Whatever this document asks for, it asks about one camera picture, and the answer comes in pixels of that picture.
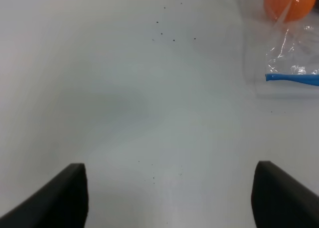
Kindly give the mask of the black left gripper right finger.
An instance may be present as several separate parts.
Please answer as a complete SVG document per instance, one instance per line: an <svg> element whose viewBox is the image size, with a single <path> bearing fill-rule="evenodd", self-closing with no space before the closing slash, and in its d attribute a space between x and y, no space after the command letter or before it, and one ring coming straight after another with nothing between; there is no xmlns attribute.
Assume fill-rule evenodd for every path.
<svg viewBox="0 0 319 228"><path fill-rule="evenodd" d="M270 161L259 161L251 207L258 228L317 228L319 196Z"/></svg>

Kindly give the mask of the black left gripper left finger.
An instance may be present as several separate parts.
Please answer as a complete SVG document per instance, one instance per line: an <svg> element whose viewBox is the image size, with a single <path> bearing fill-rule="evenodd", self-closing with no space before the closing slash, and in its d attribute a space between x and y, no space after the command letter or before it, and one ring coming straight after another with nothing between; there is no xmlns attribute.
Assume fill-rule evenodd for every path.
<svg viewBox="0 0 319 228"><path fill-rule="evenodd" d="M83 228L89 212L83 163L69 164L23 203L0 218L2 228Z"/></svg>

